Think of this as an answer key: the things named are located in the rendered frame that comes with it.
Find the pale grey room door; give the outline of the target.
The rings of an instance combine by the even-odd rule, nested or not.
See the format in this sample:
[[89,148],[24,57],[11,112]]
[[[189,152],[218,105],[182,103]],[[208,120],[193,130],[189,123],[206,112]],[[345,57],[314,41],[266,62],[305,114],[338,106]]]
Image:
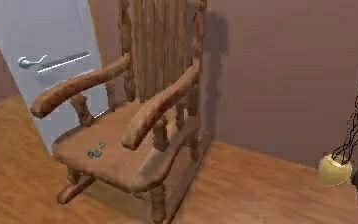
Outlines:
[[[0,51],[30,106],[44,91],[101,67],[88,0],[0,0]],[[20,57],[41,64],[18,66]]]

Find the yellow round vase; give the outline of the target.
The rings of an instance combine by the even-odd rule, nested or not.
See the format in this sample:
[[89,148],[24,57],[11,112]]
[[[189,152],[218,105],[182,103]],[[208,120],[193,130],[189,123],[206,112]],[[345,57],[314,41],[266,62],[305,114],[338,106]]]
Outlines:
[[324,156],[319,163],[318,177],[323,184],[336,186],[346,182],[352,174],[352,164],[342,163],[343,156]]

